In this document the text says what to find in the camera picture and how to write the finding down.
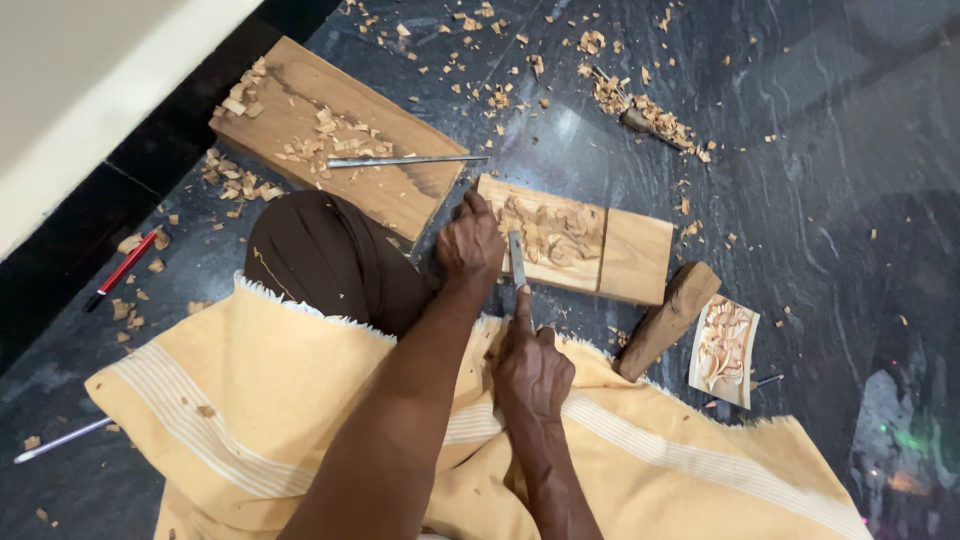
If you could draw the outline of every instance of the yellow cloth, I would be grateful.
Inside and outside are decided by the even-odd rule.
[[[505,326],[477,321],[457,379],[423,518],[451,539],[539,537],[508,473],[510,442],[484,359]],[[167,491],[181,494],[176,511],[192,530],[179,539],[274,538],[395,342],[281,303],[238,274],[229,298],[97,373],[86,389],[167,478]],[[608,540],[870,538],[795,419],[721,426],[652,384],[625,382],[587,343],[558,337],[557,348],[577,369],[564,404],[570,453]]]

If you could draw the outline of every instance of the person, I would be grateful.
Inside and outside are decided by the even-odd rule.
[[[397,337],[279,540],[418,536],[460,361],[505,251],[496,216],[475,191],[437,235],[445,276],[436,294],[377,225],[340,197],[302,191],[264,211],[248,244],[248,279]],[[554,347],[552,329],[533,331],[532,297],[528,285],[517,292],[492,370],[496,402],[540,536],[602,538],[560,417],[574,367]]]

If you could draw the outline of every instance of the hand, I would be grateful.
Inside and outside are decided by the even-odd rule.
[[[532,299],[529,285],[516,292],[514,320],[493,368],[493,387],[508,426],[526,421],[559,424],[576,371],[554,346],[553,329],[543,327],[534,334]]]
[[[489,289],[500,275],[507,250],[496,216],[473,190],[464,194],[457,210],[457,218],[437,234],[437,259],[449,282],[479,280]]]

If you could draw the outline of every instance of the black baseboard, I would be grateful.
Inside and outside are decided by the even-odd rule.
[[[339,2],[266,0],[0,263],[0,374],[216,140],[206,123],[281,36],[306,41]]]

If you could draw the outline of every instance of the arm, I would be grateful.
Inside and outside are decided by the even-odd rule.
[[[550,327],[532,330],[529,285],[516,292],[516,315],[493,370],[497,402],[527,482],[529,509],[543,540],[602,540],[566,446],[560,409],[574,367],[554,347]]]
[[[279,540],[417,535],[460,362],[504,251],[496,217],[468,192],[437,236],[443,289],[383,360]]]

